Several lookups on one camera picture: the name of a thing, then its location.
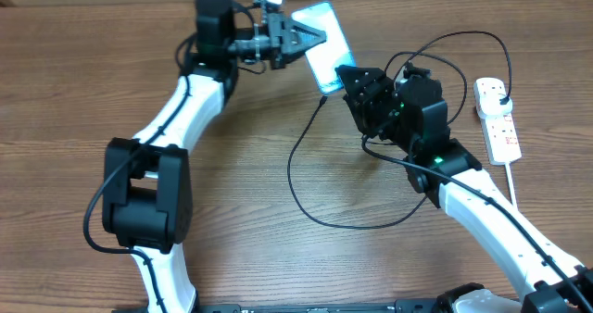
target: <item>wooden table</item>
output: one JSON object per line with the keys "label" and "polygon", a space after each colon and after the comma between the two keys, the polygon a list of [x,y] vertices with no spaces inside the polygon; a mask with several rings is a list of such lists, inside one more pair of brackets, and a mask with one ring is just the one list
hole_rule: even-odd
{"label": "wooden table", "polygon": [[[288,5],[292,10],[306,2]],[[524,157],[513,165],[519,208],[550,240],[593,265],[593,0],[343,0],[334,7],[357,62],[384,67],[396,51],[461,30],[498,34],[511,51],[513,113]],[[131,137],[176,84],[172,53],[194,29],[191,5],[0,8],[0,311],[108,312],[145,302],[127,256],[82,238],[114,136]],[[490,38],[468,35],[432,53],[479,77],[507,79]],[[455,71],[423,58],[454,112]],[[286,160],[320,98],[304,59],[243,73],[233,99],[191,156],[194,218],[184,242],[203,304],[385,302],[433,297],[466,282],[513,296],[474,238],[426,203],[396,228],[339,231],[298,211]],[[471,94],[452,135],[488,164]],[[375,146],[403,157],[395,147]],[[333,95],[294,160],[305,207],[320,219],[379,224],[419,196],[404,169],[360,150]],[[92,235],[115,245],[95,212]]]}

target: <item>smartphone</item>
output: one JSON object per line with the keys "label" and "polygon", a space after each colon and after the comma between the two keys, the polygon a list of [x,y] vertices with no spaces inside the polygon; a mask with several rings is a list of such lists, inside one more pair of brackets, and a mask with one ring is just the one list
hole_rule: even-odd
{"label": "smartphone", "polygon": [[356,63],[330,2],[295,11],[292,18],[325,31],[327,35],[325,43],[316,45],[305,53],[322,94],[330,94],[344,88],[335,73],[335,68],[341,65],[356,67]]}

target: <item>white power strip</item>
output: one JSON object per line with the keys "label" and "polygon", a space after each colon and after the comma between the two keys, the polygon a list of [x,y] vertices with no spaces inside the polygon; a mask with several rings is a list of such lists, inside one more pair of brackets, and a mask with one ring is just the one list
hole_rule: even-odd
{"label": "white power strip", "polygon": [[511,176],[511,162],[521,158],[517,131],[512,121],[512,101],[500,104],[506,96],[504,82],[495,78],[480,78],[473,85],[476,110],[482,122],[484,141],[492,165],[504,165],[509,181],[512,204],[517,207],[514,184]]}

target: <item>wire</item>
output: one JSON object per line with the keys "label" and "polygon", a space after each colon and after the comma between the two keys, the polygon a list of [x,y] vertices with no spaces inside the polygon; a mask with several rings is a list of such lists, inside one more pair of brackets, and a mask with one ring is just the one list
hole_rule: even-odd
{"label": "wire", "polygon": [[393,158],[391,156],[384,156],[384,155],[378,154],[378,153],[370,150],[367,147],[366,143],[367,143],[368,139],[369,139],[368,136],[363,136],[363,138],[362,138],[362,149],[367,154],[369,154],[373,157],[376,157],[378,159],[382,159],[384,161],[388,161],[388,162],[392,162],[394,164],[401,165],[401,166],[409,168],[409,169],[419,169],[427,174],[431,174],[431,175],[434,175],[440,179],[443,179],[445,182],[455,183],[455,184],[459,185],[459,187],[482,198],[489,205],[496,208],[500,213],[502,213],[515,226],[515,228],[523,235],[525,240],[527,240],[527,242],[535,248],[536,252],[544,259],[544,261],[547,264],[549,264],[549,266],[552,269],[554,269],[554,271],[558,274],[558,276],[560,276],[560,278],[566,283],[566,285],[570,288],[571,292],[573,292],[573,294],[575,295],[575,299],[577,301],[576,304],[579,305],[579,307],[583,308],[586,312],[593,313],[593,307],[591,307],[591,305],[588,303],[587,299],[583,296],[583,294],[579,291],[579,289],[573,284],[573,282],[568,278],[568,276],[566,276],[566,274],[560,269],[560,267],[558,267],[556,262],[554,262],[554,259],[551,256],[549,256],[548,254],[546,254],[546,252],[541,248],[541,246],[539,244],[537,244],[537,242],[534,240],[534,238],[531,235],[529,235],[529,232],[527,232],[527,230],[521,225],[521,223],[519,223],[519,221],[517,219],[515,219],[515,217],[513,217],[511,215],[511,213],[509,213],[509,211],[507,211],[506,208],[502,207],[494,198],[488,197],[485,194],[482,194],[480,191],[470,187],[469,185],[467,185],[463,182],[460,182],[459,180],[453,179],[443,173],[439,173],[435,170],[428,169],[428,168],[425,168],[425,167],[422,167],[419,165],[415,165],[415,164],[412,164],[407,161],[399,160],[399,159]]}
{"label": "wire", "polygon": [[253,27],[255,27],[256,20],[253,18],[253,15],[249,11],[252,8],[251,6],[245,7],[245,6],[241,5],[240,3],[233,1],[233,7],[234,7],[234,9],[237,10],[238,13],[245,14],[251,21],[251,24],[253,25]]}
{"label": "wire", "polygon": [[[509,100],[511,99],[511,87],[512,87],[512,67],[511,67],[511,57],[509,56],[509,51],[507,50],[507,46],[502,42],[502,40],[500,40],[499,37],[497,37],[497,35],[489,32],[489,31],[455,31],[453,33],[449,33],[449,34],[445,34],[445,35],[441,35],[439,37],[437,37],[436,39],[434,39],[433,41],[429,42],[428,44],[423,45],[422,48],[418,49],[417,52],[415,52],[414,54],[412,54],[409,58],[408,61],[411,61],[412,59],[414,59],[416,56],[418,56],[421,52],[423,52],[424,50],[426,50],[428,47],[430,47],[433,43],[437,42],[438,40],[444,39],[444,38],[448,38],[450,36],[454,36],[454,35],[460,35],[460,34],[483,34],[483,35],[488,35],[493,37],[496,41],[498,41],[498,43],[500,44],[500,46],[502,47],[502,50],[504,51],[504,55],[507,58],[507,65],[509,66],[509,91],[507,92],[507,96],[505,96],[504,98],[502,98],[500,100],[500,103],[502,105],[506,105]],[[399,70],[396,73],[396,77],[399,74],[399,72],[406,66],[406,64],[404,63],[401,67],[399,67]]]}
{"label": "wire", "polygon": [[512,182],[512,176],[511,176],[511,164],[504,163],[504,169],[507,172],[507,181],[509,182],[509,194],[511,194],[512,205],[518,210],[519,206],[517,206],[517,196],[515,195],[515,185]]}
{"label": "wire", "polygon": [[288,166],[286,167],[286,173],[288,176],[288,186],[290,187],[290,192],[292,193],[293,197],[295,198],[295,202],[296,205],[298,206],[298,208],[303,212],[303,214],[305,216],[307,216],[309,219],[313,220],[314,222],[323,225],[323,226],[327,226],[327,227],[331,227],[331,228],[335,228],[335,229],[346,229],[346,230],[378,230],[378,229],[384,229],[384,228],[388,228],[391,226],[396,226],[402,222],[404,222],[406,219],[410,218],[424,203],[424,201],[426,201],[426,196],[420,201],[420,203],[410,212],[408,213],[406,216],[404,216],[401,219],[398,219],[396,221],[390,222],[390,223],[386,223],[386,224],[382,224],[382,225],[374,225],[374,226],[351,226],[351,225],[337,225],[337,224],[331,224],[319,219],[316,219],[315,217],[311,216],[309,212],[307,212],[307,210],[305,210],[305,208],[300,204],[300,202],[298,201],[297,198],[297,194],[295,193],[295,188],[293,187],[293,183],[292,183],[292,179],[290,177],[290,165],[293,161],[293,155],[295,154],[295,151],[297,150],[298,146],[300,145],[300,143],[303,141],[303,138],[305,138],[305,135],[307,134],[307,131],[309,131],[309,128],[311,127],[311,124],[313,123],[313,120],[315,120],[315,117],[317,116],[317,113],[319,113],[319,110],[322,109],[322,106],[325,104],[325,102],[327,102],[327,96],[324,95],[322,96],[322,99],[319,102],[319,105],[317,106],[317,109],[315,109],[315,112],[313,112],[313,115],[311,116],[311,119],[309,120],[309,123],[307,124],[307,127],[305,128],[305,130],[303,131],[303,133],[301,133],[300,137],[298,138],[298,141],[296,141],[295,146],[293,147],[293,150],[290,152],[290,156],[288,157]]}
{"label": "wire", "polygon": [[389,66],[391,65],[391,62],[393,62],[394,59],[396,59],[398,56],[402,56],[402,55],[416,55],[416,56],[426,56],[432,59],[436,59],[437,61],[443,62],[445,64],[447,64],[448,66],[454,68],[461,76],[461,78],[463,79],[463,98],[461,99],[461,105],[460,108],[457,109],[457,113],[455,113],[455,115],[453,115],[453,118],[451,118],[449,121],[447,121],[447,125],[453,123],[453,121],[460,115],[461,110],[463,109],[463,105],[465,105],[465,99],[467,99],[467,79],[465,78],[465,75],[463,74],[463,72],[461,71],[461,69],[456,66],[455,64],[453,64],[452,62],[444,59],[443,57],[440,56],[436,56],[436,55],[431,55],[431,54],[427,54],[427,53],[418,53],[418,52],[409,52],[409,51],[403,51],[403,52],[399,52],[393,56],[391,56],[391,59],[389,59],[389,61],[387,62],[387,65],[385,66],[385,72],[387,72],[387,69],[389,69]]}
{"label": "wire", "polygon": [[130,165],[130,163],[132,163],[132,161],[134,161],[146,149],[146,147],[148,145],[152,144],[154,141],[156,141],[156,139],[160,135],[163,134],[163,132],[170,125],[170,123],[175,119],[177,114],[179,114],[179,112],[183,108],[183,105],[187,101],[187,98],[191,95],[190,94],[190,90],[191,90],[190,80],[189,80],[189,77],[187,76],[188,75],[187,71],[185,71],[185,67],[179,61],[179,53],[185,46],[185,58],[187,61],[187,58],[189,57],[189,52],[191,50],[191,46],[192,46],[195,38],[196,38],[195,33],[190,35],[188,38],[183,40],[180,43],[180,45],[177,47],[177,49],[175,50],[175,62],[177,63],[177,66],[180,69],[180,73],[185,78],[185,85],[186,85],[185,94],[183,95],[181,102],[175,108],[175,110],[173,110],[173,112],[171,113],[169,118],[167,120],[165,120],[165,122],[160,127],[158,127],[157,132],[155,132],[155,134],[152,135],[152,137],[150,137],[146,142],[144,142],[142,145],[140,145],[140,147],[138,147],[134,152],[132,152],[119,166],[117,166],[109,174],[109,176],[107,176],[107,178],[103,181],[101,186],[99,186],[99,188],[97,189],[95,195],[93,196],[93,198],[91,199],[91,202],[89,203],[89,206],[86,208],[86,212],[84,214],[84,221],[82,223],[82,233],[84,234],[84,239],[86,239],[86,242],[94,250],[101,252],[101,253],[108,253],[108,254],[131,254],[131,255],[136,255],[138,257],[141,257],[144,260],[145,265],[148,267],[148,273],[150,274],[150,281],[152,283],[152,287],[155,292],[155,298],[157,299],[157,305],[160,306],[163,313],[167,313],[167,309],[165,308],[163,299],[160,296],[160,291],[158,290],[157,275],[155,273],[155,269],[152,265],[150,257],[148,257],[148,255],[145,254],[144,252],[136,250],[136,249],[132,249],[132,248],[128,248],[128,249],[108,248],[108,247],[103,247],[103,246],[97,244],[95,242],[95,240],[93,240],[93,238],[91,237],[91,233],[89,230],[89,227],[90,227],[89,224],[91,222],[91,215],[93,214],[93,210],[95,209],[95,206],[96,206],[97,202],[99,201],[99,198],[105,191],[105,188],[107,187],[107,185],[113,180],[113,178],[115,178],[116,175],[118,175],[118,173],[120,173],[120,171],[122,169],[124,169],[126,166]]}
{"label": "wire", "polygon": [[259,63],[261,63],[261,70],[260,71],[255,71],[255,70],[252,70],[252,69],[249,69],[249,68],[245,68],[245,67],[238,67],[238,68],[241,69],[241,70],[243,70],[243,71],[247,71],[249,73],[260,75],[260,74],[263,74],[264,72],[266,72],[267,66],[266,66],[266,63],[264,61],[259,61]]}
{"label": "wire", "polygon": [[408,146],[408,161],[413,164],[414,163],[414,145],[416,144],[416,142],[418,142],[418,140],[420,139],[420,136],[416,133],[414,133],[411,138],[410,138],[410,146]]}

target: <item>white robotic arm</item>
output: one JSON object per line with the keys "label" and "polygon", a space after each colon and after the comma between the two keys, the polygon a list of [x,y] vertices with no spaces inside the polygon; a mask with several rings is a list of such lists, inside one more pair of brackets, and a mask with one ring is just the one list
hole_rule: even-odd
{"label": "white robotic arm", "polygon": [[[190,82],[190,96],[167,129],[152,145],[166,147],[175,144],[191,154],[204,129],[214,117],[222,112],[224,107],[224,87],[222,82],[196,74],[189,75],[188,79]],[[175,93],[173,93],[167,105],[160,110],[146,128],[136,133],[133,138],[139,139],[140,143],[144,143],[152,137],[182,102],[186,91],[187,84],[185,77],[182,76],[179,78],[177,89],[175,89]]]}
{"label": "white robotic arm", "polygon": [[[195,74],[189,75],[188,79],[190,82],[190,96],[183,104],[181,111],[152,145],[166,147],[175,144],[191,154],[204,129],[212,119],[222,112],[224,88],[221,82]],[[146,128],[136,133],[133,138],[139,139],[143,143],[152,137],[183,100],[186,91],[185,77],[180,77],[177,89],[167,105],[161,109],[157,117]],[[157,179],[158,174],[147,172],[146,177]],[[197,307],[197,292],[187,275],[183,244],[174,244],[168,254],[163,254],[155,248],[142,246],[135,246],[133,249],[144,252],[152,259],[160,295],[163,298],[163,305],[169,312],[190,313]],[[145,284],[149,299],[147,312],[160,313],[161,308],[157,305],[157,298],[148,267],[141,257],[132,257],[138,265]]]}
{"label": "white robotic arm", "polygon": [[[481,191],[483,194],[494,198],[519,221],[546,253],[554,258],[556,264],[568,277],[576,275],[577,271],[575,267],[582,266],[582,263],[552,243],[521,212],[515,209],[509,200],[500,192],[485,170],[466,170],[463,173],[453,176],[453,179],[463,182]],[[542,257],[527,242],[517,228],[502,213],[481,198],[459,187],[459,185],[450,182],[441,184],[439,200],[443,210],[463,225],[492,259],[494,259],[511,282],[521,302],[523,302],[527,294],[536,290],[536,283],[544,281],[547,284],[555,284],[562,281],[558,274],[543,261]],[[456,306],[458,308],[464,307],[465,309],[458,311],[475,311],[476,306],[484,303],[481,302],[484,298],[480,297],[478,300],[473,300],[473,297],[474,295],[468,295],[467,297],[460,298],[456,302]],[[509,305],[508,302],[504,301],[500,303],[505,306]],[[487,305],[489,310],[482,311],[509,311],[506,309],[501,310],[501,307],[492,304],[494,303]],[[518,310],[516,311],[518,312],[521,309],[521,305],[517,307]]]}

